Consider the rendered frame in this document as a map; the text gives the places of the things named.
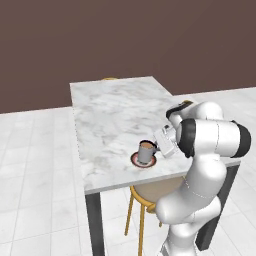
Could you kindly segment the grey cup of tea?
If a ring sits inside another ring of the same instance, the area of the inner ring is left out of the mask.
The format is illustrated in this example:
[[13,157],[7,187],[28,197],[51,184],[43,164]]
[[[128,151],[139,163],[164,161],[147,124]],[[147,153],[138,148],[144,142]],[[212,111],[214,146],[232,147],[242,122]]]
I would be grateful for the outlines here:
[[157,146],[149,140],[142,140],[139,143],[138,162],[142,165],[148,164],[155,154]]

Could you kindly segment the red saucer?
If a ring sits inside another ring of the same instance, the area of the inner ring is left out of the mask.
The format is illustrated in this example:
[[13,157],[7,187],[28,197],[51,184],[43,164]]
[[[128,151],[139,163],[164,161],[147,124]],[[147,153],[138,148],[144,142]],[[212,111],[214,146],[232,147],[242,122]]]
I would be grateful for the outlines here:
[[152,158],[151,158],[151,161],[149,163],[147,163],[147,164],[141,163],[138,160],[138,152],[134,152],[131,155],[130,160],[131,160],[131,162],[134,166],[137,166],[137,167],[140,167],[140,168],[150,168],[150,167],[154,166],[157,162],[156,157],[153,155]]

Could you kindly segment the marble top dining table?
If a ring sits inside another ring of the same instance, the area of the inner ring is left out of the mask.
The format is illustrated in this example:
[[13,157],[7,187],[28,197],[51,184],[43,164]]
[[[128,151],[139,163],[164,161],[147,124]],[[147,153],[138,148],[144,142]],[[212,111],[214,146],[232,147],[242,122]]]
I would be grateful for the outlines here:
[[[166,111],[180,103],[152,77],[79,82],[71,84],[70,90],[92,252],[93,256],[105,256],[101,192],[181,176],[184,179],[191,167],[192,160],[179,148],[165,158],[154,138],[155,131],[172,126]],[[157,162],[150,168],[134,166],[130,160],[142,140],[157,146]],[[239,166],[239,159],[221,159],[227,175],[229,168]],[[232,184],[227,175],[218,192],[221,212]],[[196,252],[209,245],[220,214],[196,233]]]

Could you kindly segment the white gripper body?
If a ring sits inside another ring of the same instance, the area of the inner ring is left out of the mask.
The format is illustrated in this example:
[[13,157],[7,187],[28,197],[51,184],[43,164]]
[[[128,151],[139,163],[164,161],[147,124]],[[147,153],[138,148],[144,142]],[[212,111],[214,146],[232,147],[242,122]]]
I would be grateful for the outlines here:
[[171,157],[178,150],[176,143],[176,130],[169,125],[154,132],[154,138],[159,150],[165,158]]

